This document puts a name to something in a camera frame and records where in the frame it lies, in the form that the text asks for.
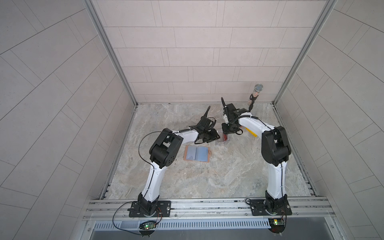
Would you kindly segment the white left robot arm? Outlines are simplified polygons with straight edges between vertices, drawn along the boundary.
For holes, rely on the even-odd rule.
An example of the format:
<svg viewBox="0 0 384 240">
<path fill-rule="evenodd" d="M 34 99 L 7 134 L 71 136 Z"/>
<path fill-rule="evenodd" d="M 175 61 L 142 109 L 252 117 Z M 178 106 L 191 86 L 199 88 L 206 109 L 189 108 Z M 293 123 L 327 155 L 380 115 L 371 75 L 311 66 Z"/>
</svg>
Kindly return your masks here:
<svg viewBox="0 0 384 240">
<path fill-rule="evenodd" d="M 180 147 L 186 143 L 195 145 L 210 143 L 220 138 L 215 129 L 216 119 L 202 116 L 195 126 L 172 131 L 168 128 L 159 131 L 159 135 L 150 147 L 151 169 L 143 191 L 138 196 L 138 205 L 147 215 L 157 209 L 160 186 L 167 168 L 176 160 Z"/>
</svg>

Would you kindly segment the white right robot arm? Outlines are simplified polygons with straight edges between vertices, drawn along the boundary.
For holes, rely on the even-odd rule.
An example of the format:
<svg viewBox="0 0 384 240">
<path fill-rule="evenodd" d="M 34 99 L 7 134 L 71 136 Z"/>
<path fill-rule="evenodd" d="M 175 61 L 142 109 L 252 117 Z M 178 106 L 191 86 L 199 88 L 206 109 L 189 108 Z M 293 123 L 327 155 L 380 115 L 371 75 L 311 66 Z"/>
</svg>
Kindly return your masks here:
<svg viewBox="0 0 384 240">
<path fill-rule="evenodd" d="M 292 150 L 287 132 L 282 126 L 274 127 L 263 122 L 246 109 L 237 109 L 225 102 L 222 104 L 225 120 L 222 129 L 225 135 L 241 134 L 241 128 L 244 127 L 255 137 L 261 138 L 261 154 L 269 170 L 265 206 L 266 211 L 274 215 L 278 209 L 288 206 L 285 173 Z"/>
</svg>

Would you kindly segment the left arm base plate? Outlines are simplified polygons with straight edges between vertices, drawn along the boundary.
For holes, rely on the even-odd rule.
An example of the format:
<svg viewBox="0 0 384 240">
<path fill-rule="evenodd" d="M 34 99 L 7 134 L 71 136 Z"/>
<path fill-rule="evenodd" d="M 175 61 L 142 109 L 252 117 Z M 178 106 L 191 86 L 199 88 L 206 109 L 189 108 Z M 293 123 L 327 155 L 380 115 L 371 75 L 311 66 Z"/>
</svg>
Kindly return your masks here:
<svg viewBox="0 0 384 240">
<path fill-rule="evenodd" d="M 169 217 L 171 211 L 171 201 L 156 201 L 154 203 L 147 201 L 134 201 L 129 209 L 130 218 L 144 217 Z"/>
</svg>

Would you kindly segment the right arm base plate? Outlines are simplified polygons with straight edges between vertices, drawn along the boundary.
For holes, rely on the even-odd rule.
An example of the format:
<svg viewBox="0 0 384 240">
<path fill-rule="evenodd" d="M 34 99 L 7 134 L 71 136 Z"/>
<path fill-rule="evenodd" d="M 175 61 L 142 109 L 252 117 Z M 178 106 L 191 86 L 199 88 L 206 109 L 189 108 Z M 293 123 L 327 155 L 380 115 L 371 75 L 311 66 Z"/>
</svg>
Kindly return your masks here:
<svg viewBox="0 0 384 240">
<path fill-rule="evenodd" d="M 246 199 L 246 204 L 251 207 L 253 216 L 291 216 L 292 209 L 289 205 L 288 199 L 281 198 L 273 199 L 260 199 L 251 200 Z"/>
</svg>

